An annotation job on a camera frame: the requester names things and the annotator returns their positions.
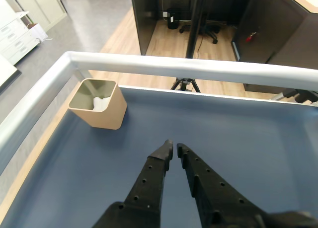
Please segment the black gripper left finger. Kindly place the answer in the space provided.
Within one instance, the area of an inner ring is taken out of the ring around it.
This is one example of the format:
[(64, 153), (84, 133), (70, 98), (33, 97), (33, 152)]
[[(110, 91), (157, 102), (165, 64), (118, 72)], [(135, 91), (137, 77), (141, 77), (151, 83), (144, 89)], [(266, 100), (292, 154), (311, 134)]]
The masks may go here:
[(95, 228), (159, 228), (165, 174), (173, 157), (173, 143), (164, 144), (147, 157), (123, 202), (111, 204)]

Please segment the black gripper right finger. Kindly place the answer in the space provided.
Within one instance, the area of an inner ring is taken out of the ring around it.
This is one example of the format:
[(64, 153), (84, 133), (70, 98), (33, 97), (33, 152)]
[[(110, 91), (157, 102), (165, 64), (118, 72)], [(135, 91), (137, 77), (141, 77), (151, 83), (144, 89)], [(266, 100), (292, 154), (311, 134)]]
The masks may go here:
[(204, 228), (316, 228), (318, 221), (299, 212), (269, 214), (239, 193), (192, 149), (177, 144), (190, 193)]

